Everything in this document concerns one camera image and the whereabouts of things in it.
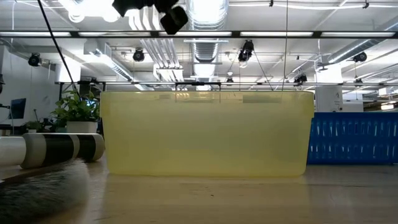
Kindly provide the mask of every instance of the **yellow plastic bin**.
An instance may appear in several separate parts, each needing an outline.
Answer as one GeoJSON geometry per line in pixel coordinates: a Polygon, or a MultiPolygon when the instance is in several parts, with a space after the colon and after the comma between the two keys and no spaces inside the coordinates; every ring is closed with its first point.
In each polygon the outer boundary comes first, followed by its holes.
{"type": "Polygon", "coordinates": [[[107,91],[101,116],[113,174],[295,176],[307,162],[313,94],[107,91]]]}

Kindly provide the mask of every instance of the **black and white striped cylinder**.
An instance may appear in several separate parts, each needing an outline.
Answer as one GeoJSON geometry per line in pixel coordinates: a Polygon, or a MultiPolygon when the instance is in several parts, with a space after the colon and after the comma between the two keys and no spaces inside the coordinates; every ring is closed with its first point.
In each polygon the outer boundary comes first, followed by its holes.
{"type": "Polygon", "coordinates": [[[49,166],[69,159],[96,161],[105,151],[104,139],[99,134],[26,133],[26,155],[23,169],[49,166]]]}

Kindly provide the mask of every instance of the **fuzzy gray object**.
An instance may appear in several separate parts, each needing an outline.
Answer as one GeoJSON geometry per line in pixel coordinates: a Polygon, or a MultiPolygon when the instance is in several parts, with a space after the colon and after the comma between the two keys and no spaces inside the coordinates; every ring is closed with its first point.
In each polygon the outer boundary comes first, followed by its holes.
{"type": "Polygon", "coordinates": [[[84,202],[88,170],[81,160],[5,179],[0,183],[0,223],[30,223],[84,202]]]}

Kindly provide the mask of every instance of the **table surface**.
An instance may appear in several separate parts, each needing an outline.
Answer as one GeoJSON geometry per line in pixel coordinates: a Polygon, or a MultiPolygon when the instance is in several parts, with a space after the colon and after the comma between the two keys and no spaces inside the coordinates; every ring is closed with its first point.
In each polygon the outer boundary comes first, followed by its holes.
{"type": "Polygon", "coordinates": [[[105,158],[88,167],[88,201],[40,223],[398,223],[398,166],[309,166],[279,179],[121,176],[105,158]]]}

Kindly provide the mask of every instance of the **blue crate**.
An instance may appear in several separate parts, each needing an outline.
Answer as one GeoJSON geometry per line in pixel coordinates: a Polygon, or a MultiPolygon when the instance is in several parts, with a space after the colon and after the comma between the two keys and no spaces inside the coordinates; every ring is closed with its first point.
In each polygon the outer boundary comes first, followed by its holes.
{"type": "Polygon", "coordinates": [[[397,129],[397,113],[315,113],[307,163],[398,163],[397,129]]]}

